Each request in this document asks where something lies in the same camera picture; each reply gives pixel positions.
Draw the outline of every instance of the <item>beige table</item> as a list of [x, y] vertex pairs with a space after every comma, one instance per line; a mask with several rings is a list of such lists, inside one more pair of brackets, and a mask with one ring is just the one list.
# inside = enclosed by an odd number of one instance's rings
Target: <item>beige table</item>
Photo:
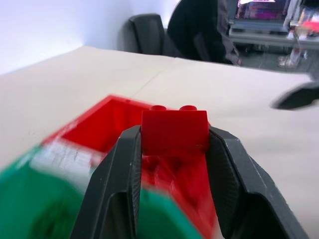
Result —
[[274, 110], [307, 75], [84, 47], [0, 77], [0, 167], [110, 93], [192, 104], [238, 136], [275, 180], [311, 238], [319, 235], [319, 108]]

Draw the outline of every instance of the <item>red lego piece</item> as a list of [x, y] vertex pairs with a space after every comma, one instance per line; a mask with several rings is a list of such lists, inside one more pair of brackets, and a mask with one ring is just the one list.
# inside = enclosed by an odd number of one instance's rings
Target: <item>red lego piece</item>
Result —
[[206, 111], [183, 106], [179, 111], [153, 106], [142, 115], [143, 155], [198, 156], [209, 148]]

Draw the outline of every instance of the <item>floor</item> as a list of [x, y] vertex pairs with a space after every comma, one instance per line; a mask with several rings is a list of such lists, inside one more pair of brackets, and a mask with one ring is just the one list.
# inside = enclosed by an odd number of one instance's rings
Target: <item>floor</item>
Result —
[[290, 49], [267, 49], [264, 51], [252, 50], [249, 54], [241, 52], [242, 65], [245, 67], [259, 68], [279, 72], [309, 73], [314, 80], [319, 80], [319, 55], [317, 52], [308, 51], [308, 57], [302, 59], [296, 69], [285, 69], [278, 67], [278, 57], [288, 55]]

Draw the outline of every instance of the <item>black office chair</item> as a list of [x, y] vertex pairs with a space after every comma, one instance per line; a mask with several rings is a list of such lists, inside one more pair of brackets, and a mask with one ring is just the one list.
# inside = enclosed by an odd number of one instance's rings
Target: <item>black office chair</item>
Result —
[[158, 14], [141, 14], [132, 16], [132, 23], [139, 53], [162, 55], [164, 43], [164, 27]]

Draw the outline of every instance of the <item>person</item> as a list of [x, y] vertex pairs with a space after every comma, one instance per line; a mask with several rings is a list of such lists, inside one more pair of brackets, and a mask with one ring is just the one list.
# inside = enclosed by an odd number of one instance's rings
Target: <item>person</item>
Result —
[[166, 56], [225, 64], [240, 64], [229, 38], [229, 0], [181, 0], [168, 24]]

